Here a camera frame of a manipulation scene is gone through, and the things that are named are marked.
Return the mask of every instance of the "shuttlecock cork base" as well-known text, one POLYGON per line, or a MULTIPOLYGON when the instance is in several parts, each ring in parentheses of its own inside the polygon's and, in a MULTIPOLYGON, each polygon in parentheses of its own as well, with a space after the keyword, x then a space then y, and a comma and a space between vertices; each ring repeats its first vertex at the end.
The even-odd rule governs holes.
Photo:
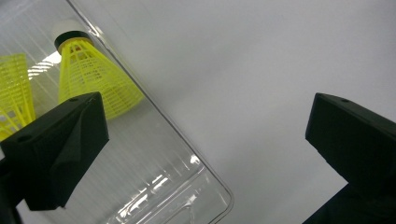
POLYGON ((93 46, 83 29, 76 21, 65 21, 53 29, 55 48, 62 55, 59 103, 99 91, 106 119, 114 119, 137 105, 144 95, 128 75, 93 46))

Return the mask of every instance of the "clear plastic container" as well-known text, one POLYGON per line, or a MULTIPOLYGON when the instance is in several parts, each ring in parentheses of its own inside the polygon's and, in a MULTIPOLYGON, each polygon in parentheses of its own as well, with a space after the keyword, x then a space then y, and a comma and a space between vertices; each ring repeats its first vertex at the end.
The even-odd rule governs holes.
MULTIPOLYGON (((134 79, 71 1, 2 1, 0 17, 0 52, 26 54, 38 117, 57 105, 60 56, 50 35, 58 21, 80 21, 134 79)), ((216 223, 230 211, 231 192, 147 95, 107 125, 110 141, 66 208, 42 212, 51 223, 216 223)))

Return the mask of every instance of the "white surface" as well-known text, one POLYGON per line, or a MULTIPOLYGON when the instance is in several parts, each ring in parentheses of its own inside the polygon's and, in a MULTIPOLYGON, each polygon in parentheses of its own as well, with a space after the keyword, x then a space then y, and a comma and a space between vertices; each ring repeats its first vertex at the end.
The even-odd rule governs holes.
POLYGON ((394 1, 78 2, 233 191, 220 223, 301 223, 345 185, 304 140, 315 92, 396 120, 394 1))

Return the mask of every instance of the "shuttlecock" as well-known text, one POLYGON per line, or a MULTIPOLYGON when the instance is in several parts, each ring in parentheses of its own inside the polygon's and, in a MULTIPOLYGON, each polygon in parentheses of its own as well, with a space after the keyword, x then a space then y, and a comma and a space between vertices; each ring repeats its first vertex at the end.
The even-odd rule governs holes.
POLYGON ((62 55, 59 103, 99 91, 106 119, 114 119, 137 105, 144 95, 125 72, 93 46, 82 29, 76 21, 66 21, 53 30, 57 35, 55 47, 62 55))
POLYGON ((0 141, 35 120, 26 57, 0 57, 0 141))

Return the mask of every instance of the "yellow shuttlecock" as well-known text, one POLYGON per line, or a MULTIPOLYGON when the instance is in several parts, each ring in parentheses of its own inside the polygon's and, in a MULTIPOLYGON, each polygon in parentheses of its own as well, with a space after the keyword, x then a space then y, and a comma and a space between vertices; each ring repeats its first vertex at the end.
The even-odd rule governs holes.
POLYGON ((24 54, 0 57, 0 141, 35 120, 24 54))
POLYGON ((102 94, 107 119, 125 113, 144 97, 132 80, 93 46, 81 31, 69 31, 55 39, 62 55, 59 103, 83 93, 102 94))

